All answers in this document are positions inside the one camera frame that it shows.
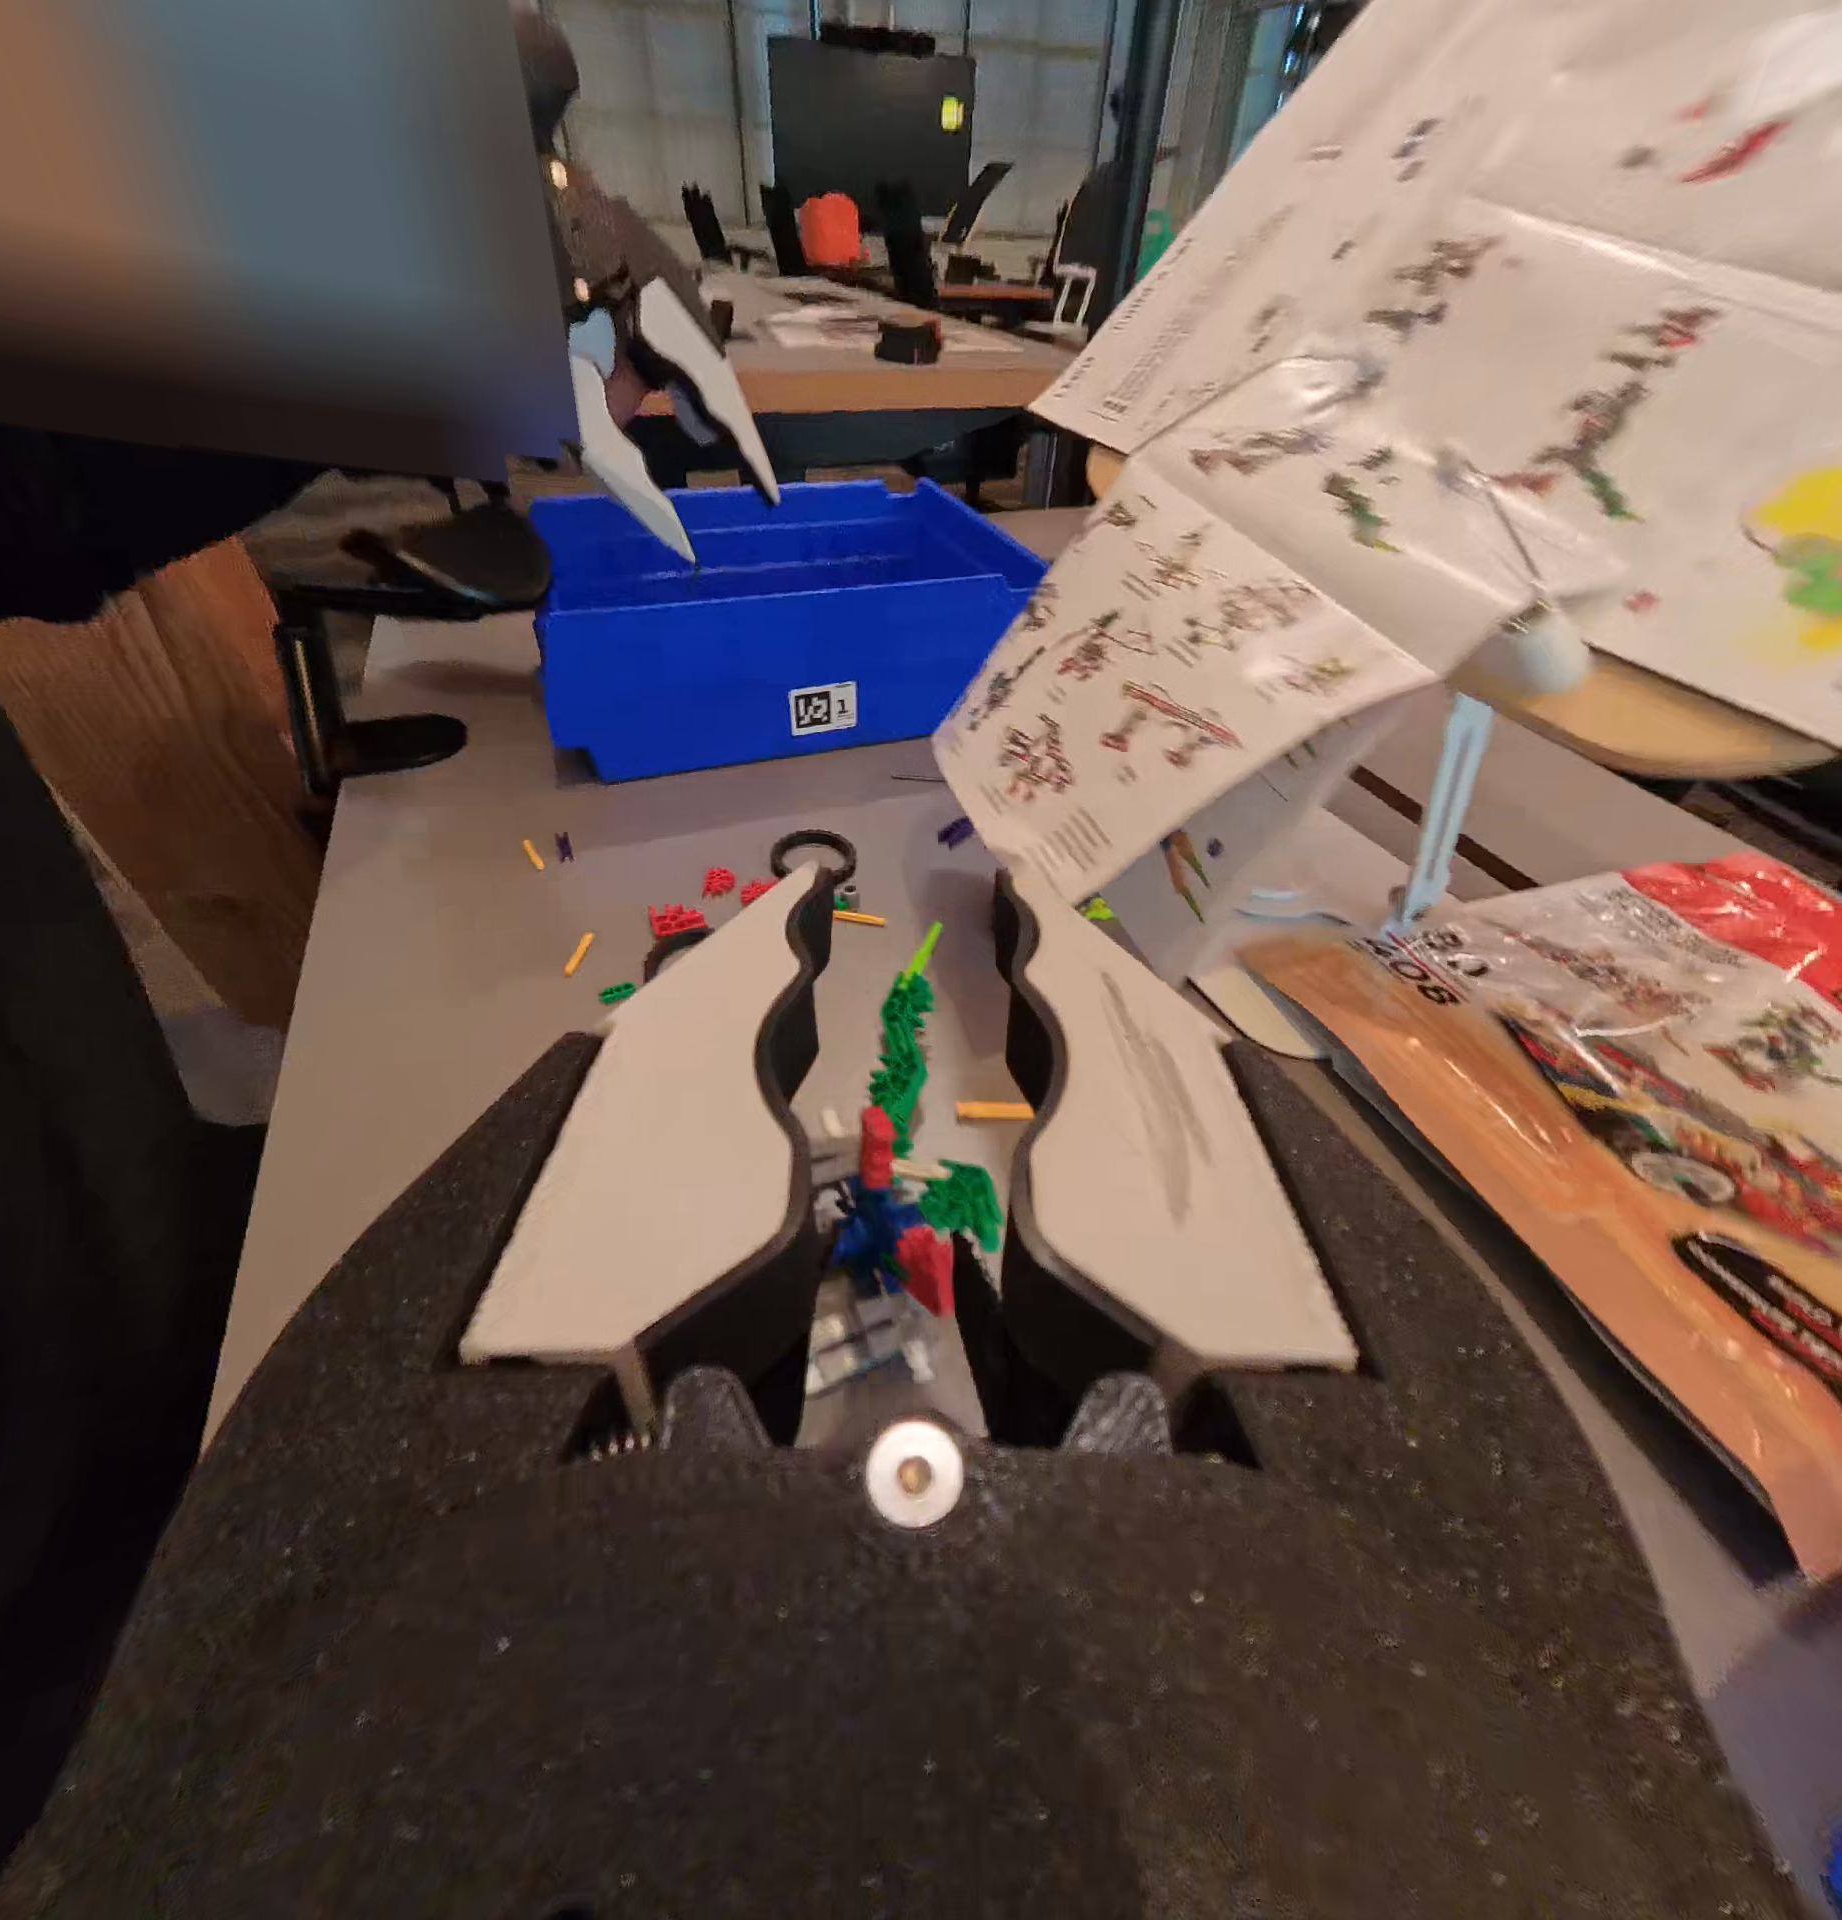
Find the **blue bin with printed tag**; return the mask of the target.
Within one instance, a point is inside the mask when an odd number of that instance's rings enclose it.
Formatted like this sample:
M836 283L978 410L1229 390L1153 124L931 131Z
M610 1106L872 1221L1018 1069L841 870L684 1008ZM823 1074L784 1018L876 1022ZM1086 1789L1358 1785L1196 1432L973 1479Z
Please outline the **blue bin with printed tag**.
M527 512L549 733L603 781L922 740L1050 569L931 480L668 502L694 561L603 494Z

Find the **long wooden workbench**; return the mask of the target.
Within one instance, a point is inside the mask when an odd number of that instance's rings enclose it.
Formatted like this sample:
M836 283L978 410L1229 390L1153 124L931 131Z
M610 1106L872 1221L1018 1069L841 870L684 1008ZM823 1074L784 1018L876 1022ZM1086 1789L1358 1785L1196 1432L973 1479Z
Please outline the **long wooden workbench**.
M702 271L703 302L728 302L728 361L756 418L1022 410L1078 354L1029 333L957 320L828 280ZM876 359L881 325L937 325L931 364Z

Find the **large black monitor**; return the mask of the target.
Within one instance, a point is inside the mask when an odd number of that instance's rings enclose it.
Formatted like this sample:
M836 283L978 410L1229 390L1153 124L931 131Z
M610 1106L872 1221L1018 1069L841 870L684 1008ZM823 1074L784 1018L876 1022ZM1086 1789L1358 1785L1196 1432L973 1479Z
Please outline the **large black monitor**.
M920 31L823 22L764 46L772 181L796 205L851 196L863 220L883 186L948 217L973 178L976 58Z

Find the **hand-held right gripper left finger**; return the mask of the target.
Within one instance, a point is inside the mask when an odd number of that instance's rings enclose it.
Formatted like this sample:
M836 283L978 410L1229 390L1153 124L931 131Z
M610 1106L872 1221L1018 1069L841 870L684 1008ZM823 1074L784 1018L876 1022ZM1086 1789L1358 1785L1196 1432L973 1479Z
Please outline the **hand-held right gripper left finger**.
M603 1022L462 1365L614 1358L792 1227L808 1140L764 1078L764 1026L828 968L828 880L792 870Z

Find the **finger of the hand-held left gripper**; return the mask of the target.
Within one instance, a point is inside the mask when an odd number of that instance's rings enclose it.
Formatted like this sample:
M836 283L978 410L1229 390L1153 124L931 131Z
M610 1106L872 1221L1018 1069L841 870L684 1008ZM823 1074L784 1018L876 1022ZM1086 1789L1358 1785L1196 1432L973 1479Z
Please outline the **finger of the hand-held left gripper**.
M639 351L656 369L664 390L687 399L694 418L712 427L712 441L724 438L736 448L747 479L777 507L779 480L747 396L712 329L668 280L639 289Z
M614 503L654 534L684 565L694 565L694 540L684 529L668 490L654 483L641 448L624 435L607 400L607 378L581 351L571 351L571 389L578 410L578 456Z

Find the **multicolour toy construction model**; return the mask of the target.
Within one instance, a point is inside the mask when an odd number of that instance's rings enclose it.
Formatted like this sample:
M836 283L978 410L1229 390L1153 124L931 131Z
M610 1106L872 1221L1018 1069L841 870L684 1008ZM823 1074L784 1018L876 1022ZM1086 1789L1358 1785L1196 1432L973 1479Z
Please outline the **multicolour toy construction model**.
M861 1115L819 1117L814 1158L814 1227L819 1288L803 1394L836 1397L844 1386L901 1365L913 1383L932 1383L932 1353L948 1321L931 1315L903 1291L896 1239L931 1224L957 1242L957 1278L973 1267L999 1272L1005 1207L992 1174L973 1162L926 1158L915 1145L931 1085L926 1022L932 1014L932 964L922 978L894 978L881 1005L881 1052Z

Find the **large wooden pillar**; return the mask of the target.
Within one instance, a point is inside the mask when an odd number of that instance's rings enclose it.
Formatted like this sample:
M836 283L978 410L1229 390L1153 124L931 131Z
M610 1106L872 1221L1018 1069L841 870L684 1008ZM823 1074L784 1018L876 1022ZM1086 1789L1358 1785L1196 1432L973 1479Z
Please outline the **large wooden pillar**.
M323 880L241 537L116 595L87 623L0 623L0 705L73 823L215 1000L287 1028Z

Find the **round wooden table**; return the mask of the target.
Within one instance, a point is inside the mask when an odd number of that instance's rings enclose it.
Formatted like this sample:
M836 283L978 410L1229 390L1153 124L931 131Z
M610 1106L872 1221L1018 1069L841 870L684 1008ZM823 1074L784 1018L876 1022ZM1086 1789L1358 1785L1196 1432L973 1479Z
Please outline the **round wooden table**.
M1459 666L1451 685L1521 729L1635 778L1747 781L1842 757L1821 740L1602 654L1559 694L1521 694L1476 663Z

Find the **orange printed plastic bag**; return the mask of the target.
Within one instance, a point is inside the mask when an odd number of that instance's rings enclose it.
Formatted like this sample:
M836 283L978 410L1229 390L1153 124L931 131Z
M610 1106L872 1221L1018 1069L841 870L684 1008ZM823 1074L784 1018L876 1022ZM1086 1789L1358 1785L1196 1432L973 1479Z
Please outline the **orange printed plastic bag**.
M1842 1575L1842 896L1735 852L1247 963Z

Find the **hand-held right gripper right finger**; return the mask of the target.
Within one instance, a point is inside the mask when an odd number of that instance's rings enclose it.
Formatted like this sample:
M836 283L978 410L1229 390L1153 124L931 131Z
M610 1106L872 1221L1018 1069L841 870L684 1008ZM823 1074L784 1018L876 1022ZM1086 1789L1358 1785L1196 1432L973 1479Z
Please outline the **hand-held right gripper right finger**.
M1358 1341L1229 1058L1229 1035L1042 880L997 874L1005 1069L1032 1117L1005 1200L1005 1314L1042 1372L1355 1372Z

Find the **white instruction leaflet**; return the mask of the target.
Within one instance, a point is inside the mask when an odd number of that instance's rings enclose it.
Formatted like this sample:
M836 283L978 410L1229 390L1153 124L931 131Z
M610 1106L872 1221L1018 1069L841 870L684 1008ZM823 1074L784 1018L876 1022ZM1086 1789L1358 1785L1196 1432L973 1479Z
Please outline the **white instruction leaflet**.
M1842 2L1370 2L1036 414L932 753L1061 900L1532 605L1842 750Z

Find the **person's dark clothed legs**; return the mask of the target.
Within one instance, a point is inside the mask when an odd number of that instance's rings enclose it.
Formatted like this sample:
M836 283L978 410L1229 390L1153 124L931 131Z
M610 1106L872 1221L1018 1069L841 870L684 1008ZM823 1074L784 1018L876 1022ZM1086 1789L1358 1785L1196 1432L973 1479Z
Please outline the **person's dark clothed legs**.
M259 1158L197 1115L0 710L0 1868L197 1461Z

